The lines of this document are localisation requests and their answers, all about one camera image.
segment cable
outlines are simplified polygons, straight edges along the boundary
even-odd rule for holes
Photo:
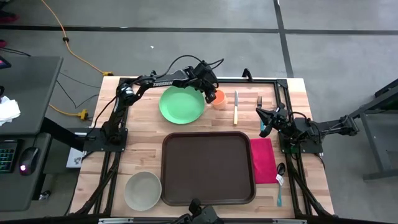
[[[346,122],[347,119],[348,119],[348,116],[346,116],[346,118],[344,119],[344,121],[339,122],[339,123],[333,125],[332,127],[330,127],[330,128],[326,131],[325,135],[323,136],[321,143],[323,143],[323,140],[325,140],[326,135],[328,135],[328,133],[329,133],[333,128],[335,128],[335,127],[339,126],[340,124]]]
[[[219,59],[219,60],[217,60],[217,61],[215,61],[213,63],[210,63],[209,65],[214,65],[217,62],[219,62],[219,63],[216,66],[214,66],[213,68],[211,68],[211,69],[215,69],[215,68],[219,67],[219,65],[221,65],[224,62],[224,59],[223,58]]]
[[[78,114],[76,114],[76,113],[67,113],[67,112],[64,112],[64,111],[62,111],[62,110],[60,110],[60,109],[57,109],[56,107],[54,107],[53,105],[49,105],[51,108],[53,108],[55,111],[57,111],[57,112],[59,112],[59,113],[61,113],[61,114],[64,114],[64,115],[67,115],[67,116],[78,116]]]
[[[98,94],[95,94],[95,95],[93,95],[93,96],[91,96],[91,97],[85,99],[85,100],[84,100],[83,102],[81,102],[79,105],[76,105],[76,103],[74,102],[74,100],[69,96],[69,94],[67,93],[67,91],[63,88],[63,86],[61,85],[61,83],[58,82],[58,80],[57,80],[57,83],[60,85],[60,87],[61,87],[61,89],[63,90],[63,92],[68,96],[69,100],[72,101],[73,105],[75,105],[75,109],[79,108],[81,105],[83,105],[84,103],[86,103],[88,100],[90,100],[90,99],[92,99],[92,98],[98,96]],[[82,119],[82,120],[87,120],[87,119],[88,119],[88,118],[87,118],[88,113],[87,113],[87,110],[86,110],[86,109],[83,109],[83,110],[82,110],[81,112],[79,112],[79,113],[67,113],[67,112],[64,112],[64,111],[62,111],[62,110],[56,108],[54,105],[49,105],[49,106],[50,106],[51,108],[53,108],[55,111],[57,111],[57,112],[59,112],[59,113],[61,113],[61,114],[64,114],[64,115],[67,115],[67,116],[78,116],[78,117],[80,117],[80,119]]]
[[[369,111],[367,111],[366,113],[367,114],[379,114],[379,113],[384,113],[386,111],[389,111],[389,110],[382,110],[382,111],[379,111],[379,112],[376,112],[376,113],[372,113],[372,112],[369,113]]]
[[[305,122],[308,122],[307,116],[306,116],[305,114],[303,114],[303,113],[300,113],[300,112],[291,112],[291,113],[289,114],[289,119],[290,119],[290,120],[292,120],[293,114],[299,114],[299,115],[303,116],[303,117],[305,118]]]
[[[324,163],[322,157],[321,157],[318,153],[314,153],[314,155],[315,155],[316,157],[318,157],[318,158],[321,160],[322,165],[323,165],[323,169],[325,169],[325,163]]]
[[[310,125],[311,124],[313,124],[316,127],[316,129],[318,130],[318,137],[319,137],[319,142],[318,143],[322,143],[321,132],[319,131],[318,125],[315,122],[313,122],[313,121],[310,121]]]
[[[95,118],[94,126],[93,126],[92,129],[87,133],[86,137],[88,137],[88,136],[93,132],[93,130],[94,130],[95,127],[97,126],[97,120],[98,120],[98,118],[101,116],[102,113],[104,113],[105,109],[116,99],[116,97],[118,97],[118,96],[117,96],[117,95],[114,96],[114,98],[113,98],[109,103],[106,104],[106,106],[102,109],[102,111],[99,112],[99,115]]]
[[[98,95],[98,94],[95,94],[95,95],[92,95],[91,97],[87,98],[86,100],[84,100],[83,102],[81,102],[79,105],[77,105],[76,109],[77,109],[79,106],[83,105],[83,103],[86,103],[87,101],[89,101],[90,99],[92,99],[92,98],[94,98],[94,97],[96,97],[96,96],[99,96],[99,95]]]
[[[38,136],[39,134],[36,134],[35,135],[35,139],[33,140],[33,146],[32,147],[36,147],[36,142],[37,142],[37,136]]]
[[[3,52],[7,52],[7,53],[11,53],[11,54],[18,54],[18,55],[25,55],[30,57],[30,54],[27,54],[25,52],[21,52],[19,50],[14,50],[14,49],[9,49],[9,48],[5,48],[5,47],[1,47],[0,50],[2,50]]]
[[[200,63],[204,62],[204,61],[200,60],[198,57],[195,57],[195,56],[193,56],[193,55],[181,55],[181,56],[177,57],[176,59],[174,59],[174,61],[170,64],[170,66],[168,67],[168,69],[166,70],[166,72],[164,72],[164,73],[161,74],[161,75],[155,76],[155,78],[162,78],[163,76],[165,76],[165,75],[167,74],[167,72],[170,71],[170,69],[172,68],[172,66],[174,65],[174,63],[175,63],[176,61],[180,60],[181,58],[184,58],[184,57],[191,57],[191,58],[194,58],[194,59],[198,60]],[[214,66],[213,68],[211,68],[211,69],[215,69],[216,67],[218,67],[219,65],[221,65],[221,63],[223,63],[223,62],[224,62],[224,59],[222,58],[222,59],[219,59],[219,60],[217,60],[217,61],[215,61],[215,62],[209,63],[208,65],[214,65],[215,63],[218,63],[218,65],[216,65],[216,66]]]
[[[57,80],[57,83],[58,83],[58,85],[60,85],[61,89],[62,89],[63,92],[67,95],[67,97],[69,98],[69,100],[72,101],[73,105],[75,105],[75,108],[77,108],[76,103],[74,102],[74,100],[69,96],[69,94],[67,93],[67,91],[63,88],[63,86],[61,85],[61,83],[58,82],[58,80]]]
[[[80,83],[80,84],[83,84],[83,85],[86,85],[86,86],[89,86],[89,87],[93,87],[93,88],[101,88],[100,86],[93,86],[93,85],[89,85],[89,84],[87,84],[87,83],[83,83],[83,82],[81,82],[81,81],[79,81],[79,80],[76,80],[76,79],[74,79],[74,78],[72,78],[72,77],[69,77],[68,75],[66,75],[66,74],[64,74],[64,73],[62,73],[62,72],[60,72],[60,74],[63,75],[63,76],[65,76],[65,77],[68,77],[68,78],[70,78],[71,80],[73,80],[73,81],[75,81],[75,82],[78,82],[78,83]]]
[[[168,67],[168,69],[166,70],[166,72],[164,72],[164,73],[161,74],[161,75],[155,76],[155,78],[162,78],[163,76],[165,76],[165,75],[167,74],[167,72],[170,71],[170,69],[172,68],[172,66],[174,65],[174,63],[175,63],[176,61],[180,60],[181,58],[184,58],[184,57],[191,57],[191,58],[194,58],[194,59],[198,60],[199,62],[201,62],[201,60],[200,60],[199,58],[197,58],[197,57],[195,57],[195,56],[193,56],[193,55],[181,55],[181,56],[177,57],[176,59],[174,59],[174,61],[170,64],[170,66]]]
[[[70,50],[70,47],[69,47],[69,44],[68,44],[69,38],[67,37],[67,33],[65,32],[65,29],[63,28],[61,21],[58,19],[57,15],[53,12],[53,10],[50,8],[50,6],[47,5],[47,3],[45,3],[44,0],[41,0],[41,1],[42,1],[42,3],[45,5],[45,7],[47,7],[47,9],[49,9],[49,11],[53,14],[53,16],[54,16],[55,19],[57,20],[58,24],[60,25],[61,30],[62,30],[62,32],[63,32],[63,39],[62,39],[62,40],[64,41],[65,45],[67,46],[68,51],[69,51],[73,56],[75,56],[77,59],[79,59],[79,60],[81,60],[82,62],[86,63],[87,65],[91,66],[92,68],[94,68],[94,69],[97,70],[98,72],[102,73],[103,75],[110,75],[111,72],[104,72],[104,71],[100,70],[99,68],[95,67],[93,64],[91,64],[91,63],[89,63],[88,61],[82,59],[81,57],[77,56],[75,53],[73,53],[72,50]]]

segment fork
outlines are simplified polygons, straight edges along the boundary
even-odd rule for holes
[[[257,107],[261,108],[262,106],[262,96],[258,96],[257,97]],[[263,131],[264,130],[264,123],[262,122],[262,120],[260,120],[260,130]]]

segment orange extension cord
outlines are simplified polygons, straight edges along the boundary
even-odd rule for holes
[[[77,54],[73,53],[73,51],[70,49],[69,44],[68,44],[68,37],[67,37],[67,33],[65,32],[65,29],[63,28],[63,25],[61,23],[61,21],[59,20],[59,18],[57,17],[57,15],[54,13],[54,11],[51,9],[51,7],[45,3],[44,0],[41,0],[42,3],[45,5],[45,7],[47,7],[47,9],[49,9],[49,11],[53,14],[53,16],[55,17],[55,19],[57,20],[58,24],[60,25],[62,32],[63,32],[63,37],[65,38],[64,43],[67,46],[68,51],[75,56],[77,59],[81,60],[82,62],[86,63],[87,65],[91,66],[92,68],[94,68],[95,70],[97,70],[98,72],[100,72],[101,74],[103,74],[104,76],[108,76],[108,75],[113,75],[113,72],[104,72],[101,69],[97,68],[96,66],[94,66],[92,63],[89,63],[88,61],[82,59],[81,57],[79,57]],[[84,113],[83,110],[81,113],[67,113],[64,112],[56,107],[54,107],[54,105],[49,105],[51,108],[53,108],[55,111],[58,111],[61,114],[67,115],[67,116],[78,116],[78,117],[82,117],[80,116],[82,113]]]
[[[49,6],[47,3],[45,3],[44,0],[41,0],[41,1],[42,1],[42,3],[47,7],[47,9],[49,9],[49,11],[53,14],[53,16],[55,17],[55,19],[57,20],[58,24],[60,25],[60,27],[61,27],[61,29],[62,29],[63,37],[64,37],[64,38],[68,38],[68,37],[67,37],[67,33],[65,32],[65,29],[63,28],[63,25],[62,25],[61,21],[58,19],[57,15],[56,15],[56,14],[54,13],[54,11],[50,8],[50,6]],[[64,42],[65,42],[65,44],[67,45],[67,49],[69,50],[69,52],[70,52],[73,56],[75,56],[77,59],[79,59],[79,60],[81,60],[82,62],[86,63],[87,65],[93,67],[95,70],[97,70],[98,72],[102,73],[104,76],[113,75],[112,72],[104,72],[104,71],[100,70],[99,68],[97,68],[96,66],[94,66],[92,63],[87,62],[86,60],[82,59],[81,57],[79,57],[78,55],[76,55],[75,53],[73,53],[73,51],[70,50],[68,41],[64,41]]]

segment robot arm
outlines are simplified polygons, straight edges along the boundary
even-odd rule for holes
[[[283,103],[273,111],[256,108],[257,114],[266,125],[266,128],[260,133],[261,137],[268,136],[272,128],[274,128],[292,145],[308,139],[314,139],[317,144],[320,144],[322,139],[328,134],[337,133],[354,136],[359,131],[354,119],[348,115],[334,121],[317,123],[306,117],[293,119],[292,115],[297,112],[289,113],[284,108],[285,105]]]
[[[136,93],[132,90],[134,84],[140,86]],[[216,98],[218,80],[213,69],[205,61],[201,61],[195,68],[187,67],[172,74],[156,75],[153,71],[149,76],[142,75],[126,80],[117,87],[114,98],[116,102],[111,116],[101,128],[101,135],[106,144],[119,144],[121,140],[119,130],[123,127],[120,124],[127,108],[141,99],[146,90],[162,86],[178,88],[191,86],[197,91],[204,92],[206,102],[211,103]]]

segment gray floor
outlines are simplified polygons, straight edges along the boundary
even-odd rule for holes
[[[276,29],[272,0],[48,0],[66,26],[198,27]],[[396,30],[393,0],[280,0],[286,29]],[[7,10],[20,14],[19,25],[53,26],[56,21],[37,0],[15,0]],[[256,77],[286,77],[279,34],[184,32],[68,32],[71,47],[103,70],[117,75],[163,71],[176,56],[194,54],[208,61],[225,58],[218,76],[240,76],[249,68]],[[62,72],[99,86],[102,76],[72,57],[57,31],[0,30],[9,47],[32,55],[64,57]],[[294,77],[305,79],[315,121],[336,119],[368,102],[375,91],[395,80],[398,35],[287,35]],[[193,63],[183,60],[175,68]],[[97,94],[60,75],[59,82],[76,103]],[[56,87],[52,104],[65,111],[81,108]],[[47,116],[67,127],[89,123],[53,110]],[[364,182],[375,172],[364,132],[355,137],[328,136],[323,144],[326,175],[335,213],[341,217],[397,222],[398,178]],[[63,215],[73,193],[76,174],[55,175],[48,202],[28,212],[0,213],[0,219]]]

